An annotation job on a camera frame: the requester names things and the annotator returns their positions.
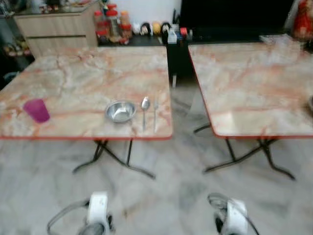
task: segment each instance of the wall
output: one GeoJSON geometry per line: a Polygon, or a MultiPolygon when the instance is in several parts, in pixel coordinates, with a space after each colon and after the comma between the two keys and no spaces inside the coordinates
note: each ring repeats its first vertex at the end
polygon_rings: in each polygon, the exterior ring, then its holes
{"type": "Polygon", "coordinates": [[[180,12],[181,0],[111,0],[118,11],[127,10],[131,22],[172,22],[173,10],[180,12]]]}

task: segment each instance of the cable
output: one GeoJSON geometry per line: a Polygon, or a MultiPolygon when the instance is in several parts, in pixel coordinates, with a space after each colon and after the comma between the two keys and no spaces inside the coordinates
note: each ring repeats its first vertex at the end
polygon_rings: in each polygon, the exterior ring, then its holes
{"type": "Polygon", "coordinates": [[[218,192],[214,192],[208,195],[207,197],[208,202],[210,203],[210,205],[212,205],[215,208],[221,209],[220,206],[218,206],[217,204],[214,204],[214,200],[224,200],[224,203],[227,203],[227,201],[230,201],[235,207],[236,209],[240,212],[240,214],[247,220],[247,222],[251,225],[251,227],[253,228],[253,230],[255,231],[255,233],[257,235],[260,235],[258,230],[256,229],[254,223],[252,222],[252,220],[249,218],[249,216],[245,215],[245,212],[239,207],[239,205],[232,200],[229,197],[226,197],[225,195],[218,193],[218,192]]]}
{"type": "Polygon", "coordinates": [[[63,217],[65,214],[67,214],[68,212],[80,208],[80,207],[88,207],[89,206],[89,199],[85,200],[85,201],[81,201],[81,202],[75,202],[67,207],[65,207],[63,210],[61,210],[59,213],[57,213],[56,216],[54,216],[47,224],[47,233],[48,235],[58,235],[55,232],[51,232],[51,226],[58,221],[61,217],[63,217]]]}

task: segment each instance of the drawer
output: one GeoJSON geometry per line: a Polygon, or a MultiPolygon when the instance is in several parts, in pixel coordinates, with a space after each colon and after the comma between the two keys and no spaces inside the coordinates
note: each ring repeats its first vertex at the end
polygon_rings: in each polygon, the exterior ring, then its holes
{"type": "Polygon", "coordinates": [[[35,58],[43,55],[48,49],[88,46],[85,37],[29,38],[27,43],[35,58]]]}
{"type": "Polygon", "coordinates": [[[25,37],[85,35],[81,16],[16,18],[25,37]]]}

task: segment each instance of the table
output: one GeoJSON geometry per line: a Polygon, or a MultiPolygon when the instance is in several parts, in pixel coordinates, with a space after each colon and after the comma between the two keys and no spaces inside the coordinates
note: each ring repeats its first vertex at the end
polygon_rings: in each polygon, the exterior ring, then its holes
{"type": "Polygon", "coordinates": [[[132,140],[167,140],[173,133],[165,47],[111,47],[50,50],[0,92],[1,139],[94,140],[95,162],[106,151],[120,164],[152,178],[154,174],[130,165],[132,140]],[[140,103],[148,96],[142,129],[140,103]],[[45,101],[51,119],[38,124],[22,109],[33,98],[45,101]],[[154,130],[154,99],[158,99],[154,130]],[[105,117],[116,100],[136,104],[136,115],[125,124],[105,117]],[[107,147],[109,140],[130,140],[127,160],[107,147]]]}
{"type": "Polygon", "coordinates": [[[308,109],[313,95],[313,57],[306,52],[280,52],[262,43],[192,45],[190,55],[210,124],[225,138],[232,160],[207,167],[204,173],[237,164],[263,150],[276,166],[269,145],[283,138],[313,138],[308,109]],[[259,146],[236,158],[230,138],[256,139],[259,146]]]}

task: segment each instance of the plastic cup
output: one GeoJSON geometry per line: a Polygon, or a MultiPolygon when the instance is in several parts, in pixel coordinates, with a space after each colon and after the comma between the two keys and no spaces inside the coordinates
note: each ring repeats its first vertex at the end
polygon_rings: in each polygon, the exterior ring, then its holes
{"type": "Polygon", "coordinates": [[[23,109],[38,123],[42,123],[50,119],[50,115],[42,99],[32,99],[26,102],[23,105],[23,109]]]}

